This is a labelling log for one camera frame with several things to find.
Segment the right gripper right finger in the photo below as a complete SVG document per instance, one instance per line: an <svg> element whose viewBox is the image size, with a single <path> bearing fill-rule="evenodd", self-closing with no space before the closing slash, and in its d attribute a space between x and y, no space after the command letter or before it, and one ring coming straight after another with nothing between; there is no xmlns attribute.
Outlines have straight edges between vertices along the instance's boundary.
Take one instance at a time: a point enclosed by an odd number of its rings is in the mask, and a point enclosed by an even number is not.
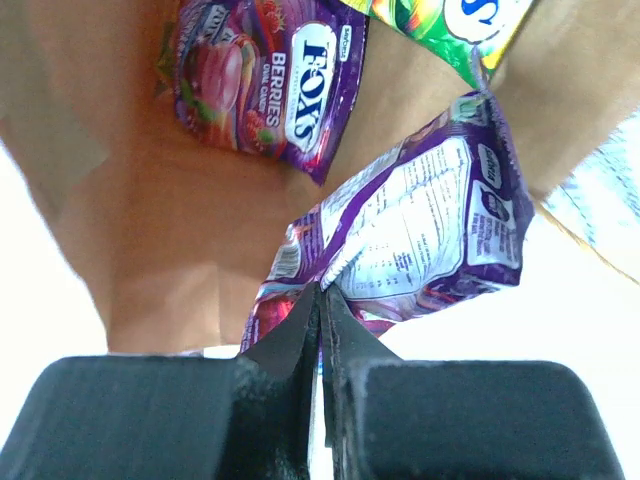
<svg viewBox="0 0 640 480"><path fill-rule="evenodd" d="M406 361L320 303L327 441L338 479L620 479L586 385L546 361Z"/></svg>

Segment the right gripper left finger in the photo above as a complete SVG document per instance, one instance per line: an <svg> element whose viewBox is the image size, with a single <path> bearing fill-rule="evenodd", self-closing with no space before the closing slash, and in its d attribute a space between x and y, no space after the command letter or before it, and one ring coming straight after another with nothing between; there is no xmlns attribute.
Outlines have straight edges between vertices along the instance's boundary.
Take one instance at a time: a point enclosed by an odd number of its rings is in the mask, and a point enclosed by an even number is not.
<svg viewBox="0 0 640 480"><path fill-rule="evenodd" d="M305 479L319 290L231 359L67 357L35 381L5 479Z"/></svg>

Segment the purple Fox's packet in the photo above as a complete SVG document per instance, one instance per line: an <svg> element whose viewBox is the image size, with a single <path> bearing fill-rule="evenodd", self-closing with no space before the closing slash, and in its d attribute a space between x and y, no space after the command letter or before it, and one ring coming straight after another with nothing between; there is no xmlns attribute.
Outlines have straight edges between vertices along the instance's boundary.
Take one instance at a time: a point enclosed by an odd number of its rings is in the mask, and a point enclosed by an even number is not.
<svg viewBox="0 0 640 480"><path fill-rule="evenodd" d="M177 118L203 143L325 182L355 105L367 17L341 1L181 1Z"/></svg>
<svg viewBox="0 0 640 480"><path fill-rule="evenodd" d="M336 287L376 335L517 286L533 216L496 97L463 95L287 227L240 347L311 283Z"/></svg>

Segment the green yellow candy packet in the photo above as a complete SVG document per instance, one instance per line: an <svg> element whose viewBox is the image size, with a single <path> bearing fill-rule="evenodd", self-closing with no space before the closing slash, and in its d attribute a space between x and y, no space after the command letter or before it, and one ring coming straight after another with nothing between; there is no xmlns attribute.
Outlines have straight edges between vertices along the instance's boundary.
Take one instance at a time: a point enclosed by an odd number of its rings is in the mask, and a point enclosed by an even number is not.
<svg viewBox="0 0 640 480"><path fill-rule="evenodd" d="M398 74L437 58L472 89L488 91L533 1L328 1L394 32L374 50L376 61Z"/></svg>

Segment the red brown paper bag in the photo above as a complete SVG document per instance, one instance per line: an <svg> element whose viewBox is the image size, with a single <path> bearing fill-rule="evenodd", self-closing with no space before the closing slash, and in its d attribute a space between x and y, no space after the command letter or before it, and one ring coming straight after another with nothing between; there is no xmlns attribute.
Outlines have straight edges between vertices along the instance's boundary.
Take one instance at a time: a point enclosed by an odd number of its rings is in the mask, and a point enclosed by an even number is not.
<svg viewBox="0 0 640 480"><path fill-rule="evenodd" d="M116 352L237 342L286 226L468 91L372 21L323 187L207 147L155 98L166 1L5 1L1 137ZM539 1L492 87L545 198L639 102L639 5Z"/></svg>

